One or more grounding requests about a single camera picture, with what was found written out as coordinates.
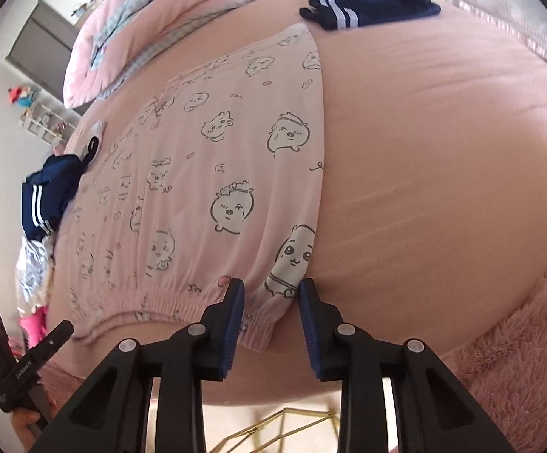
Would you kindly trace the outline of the person's left hand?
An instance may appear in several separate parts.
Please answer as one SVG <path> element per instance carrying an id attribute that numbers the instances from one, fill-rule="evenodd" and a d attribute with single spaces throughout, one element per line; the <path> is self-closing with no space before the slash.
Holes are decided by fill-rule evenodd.
<path id="1" fill-rule="evenodd" d="M 17 408 L 10 413 L 11 426 L 25 452 L 29 452 L 36 442 L 36 436 L 31 431 L 31 426 L 35 425 L 40 418 L 39 412 L 25 408 Z"/>

